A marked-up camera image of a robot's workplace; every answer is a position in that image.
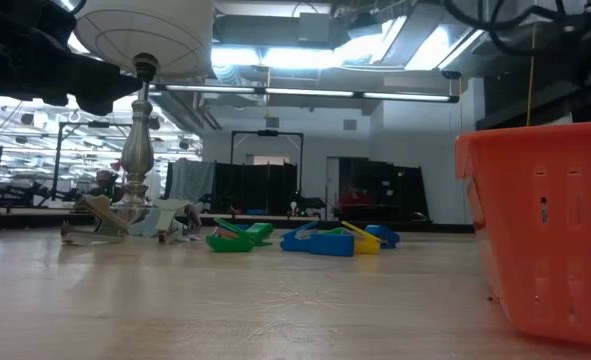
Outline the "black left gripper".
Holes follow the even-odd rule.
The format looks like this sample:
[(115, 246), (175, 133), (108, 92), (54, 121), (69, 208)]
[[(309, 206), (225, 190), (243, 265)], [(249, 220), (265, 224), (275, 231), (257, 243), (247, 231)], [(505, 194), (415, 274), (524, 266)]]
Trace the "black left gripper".
[(116, 65), (71, 54), (74, 14), (52, 0), (0, 0), (0, 96), (42, 98), (66, 106), (68, 96), (94, 115), (142, 88)]

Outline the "yellow mini stapler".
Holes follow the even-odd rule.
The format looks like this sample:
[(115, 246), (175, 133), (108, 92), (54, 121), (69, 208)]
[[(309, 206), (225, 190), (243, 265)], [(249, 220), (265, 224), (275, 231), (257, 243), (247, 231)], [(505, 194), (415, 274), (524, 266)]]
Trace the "yellow mini stapler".
[(380, 239), (355, 225), (343, 221), (342, 225), (354, 236), (354, 252), (377, 255), (380, 252)]

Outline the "orange plastic basket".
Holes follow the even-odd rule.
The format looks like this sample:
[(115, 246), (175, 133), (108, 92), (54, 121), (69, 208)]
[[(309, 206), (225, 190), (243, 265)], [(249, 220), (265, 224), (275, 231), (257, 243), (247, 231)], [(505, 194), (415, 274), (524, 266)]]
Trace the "orange plastic basket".
[(454, 150), (508, 322), (591, 345), (591, 122), (478, 131)]

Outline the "purple staple remover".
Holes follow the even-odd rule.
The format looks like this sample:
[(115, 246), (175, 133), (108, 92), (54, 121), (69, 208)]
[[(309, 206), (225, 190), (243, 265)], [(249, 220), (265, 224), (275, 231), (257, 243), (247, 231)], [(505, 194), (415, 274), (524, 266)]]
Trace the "purple staple remover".
[(186, 234), (190, 241), (198, 241), (200, 239), (200, 232), (202, 227), (200, 214), (203, 210), (204, 204), (202, 202), (189, 203), (184, 213), (187, 217)]

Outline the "silver lamp with white shade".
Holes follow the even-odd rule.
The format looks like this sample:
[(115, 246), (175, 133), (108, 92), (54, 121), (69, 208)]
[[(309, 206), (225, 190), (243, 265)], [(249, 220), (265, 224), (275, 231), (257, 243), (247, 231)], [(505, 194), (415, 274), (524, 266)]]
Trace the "silver lamp with white shade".
[(120, 164), (126, 175), (116, 214), (131, 224), (148, 211), (145, 178), (154, 165), (149, 86), (157, 78), (202, 75), (210, 66), (214, 0), (87, 0), (75, 36), (91, 54), (142, 82)]

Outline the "person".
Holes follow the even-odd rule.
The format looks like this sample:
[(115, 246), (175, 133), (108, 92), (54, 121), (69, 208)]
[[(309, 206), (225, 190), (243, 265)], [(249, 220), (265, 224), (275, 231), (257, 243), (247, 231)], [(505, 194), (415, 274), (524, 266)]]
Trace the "person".
[(118, 175), (109, 170), (100, 170), (96, 173), (97, 187), (93, 189), (94, 196), (104, 195), (112, 202), (117, 202), (122, 197), (122, 190), (117, 186)]

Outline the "grey cloth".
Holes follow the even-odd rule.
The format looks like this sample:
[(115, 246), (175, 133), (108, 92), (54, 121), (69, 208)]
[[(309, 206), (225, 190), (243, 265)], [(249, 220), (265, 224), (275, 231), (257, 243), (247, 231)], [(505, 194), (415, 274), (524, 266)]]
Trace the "grey cloth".
[(214, 162), (181, 158), (168, 166), (165, 196), (197, 203), (212, 191), (216, 165)]

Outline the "black partition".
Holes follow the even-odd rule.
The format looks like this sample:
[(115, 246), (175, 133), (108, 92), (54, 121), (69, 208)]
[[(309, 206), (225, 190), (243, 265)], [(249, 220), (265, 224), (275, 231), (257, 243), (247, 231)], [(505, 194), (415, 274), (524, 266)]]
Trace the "black partition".
[(246, 165), (217, 163), (210, 208), (215, 213), (286, 215), (298, 190), (293, 164)]

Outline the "long hanging light bar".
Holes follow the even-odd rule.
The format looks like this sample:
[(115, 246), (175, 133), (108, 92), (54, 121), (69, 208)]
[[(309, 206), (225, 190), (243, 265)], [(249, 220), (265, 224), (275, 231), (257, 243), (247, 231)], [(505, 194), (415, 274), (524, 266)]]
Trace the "long hanging light bar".
[(189, 85), (189, 84), (160, 84), (152, 83), (149, 89), (153, 91), (179, 91), (208, 94), (235, 94), (235, 95), (261, 95), (261, 96), (306, 96), (325, 98), (346, 98), (359, 100), (383, 100), (403, 102), (426, 103), (457, 103), (460, 100), (456, 95), (434, 95), (421, 93), (388, 93), (371, 91), (347, 91), (325, 89), (300, 89), (277, 87), (250, 87), (250, 86), (215, 86), (215, 85)]

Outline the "black cabinet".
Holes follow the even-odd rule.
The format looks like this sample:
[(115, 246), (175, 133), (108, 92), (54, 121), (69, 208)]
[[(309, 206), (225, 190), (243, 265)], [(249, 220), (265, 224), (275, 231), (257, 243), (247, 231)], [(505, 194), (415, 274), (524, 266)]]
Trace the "black cabinet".
[(431, 223), (422, 169), (340, 158), (333, 214), (346, 221)]

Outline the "black aluminium table frame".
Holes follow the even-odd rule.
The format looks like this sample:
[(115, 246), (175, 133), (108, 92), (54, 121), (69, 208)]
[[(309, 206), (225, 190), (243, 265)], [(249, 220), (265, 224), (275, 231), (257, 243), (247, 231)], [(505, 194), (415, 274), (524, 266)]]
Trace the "black aluminium table frame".
[[(53, 228), (59, 227), (64, 222), (71, 225), (90, 226), (95, 223), (95, 218), (90, 213), (55, 213), (46, 211), (43, 213), (0, 213), (0, 230), (24, 229), (24, 228)], [(275, 229), (295, 229), (310, 223), (304, 218), (277, 218), (268, 219), (261, 217), (227, 219), (227, 222), (235, 225), (252, 225), (254, 223), (271, 223)], [(466, 224), (434, 224), (421, 222), (371, 222), (351, 221), (351, 224), (364, 229), (368, 225), (382, 225), (395, 232), (418, 233), (473, 233), (472, 225)]]

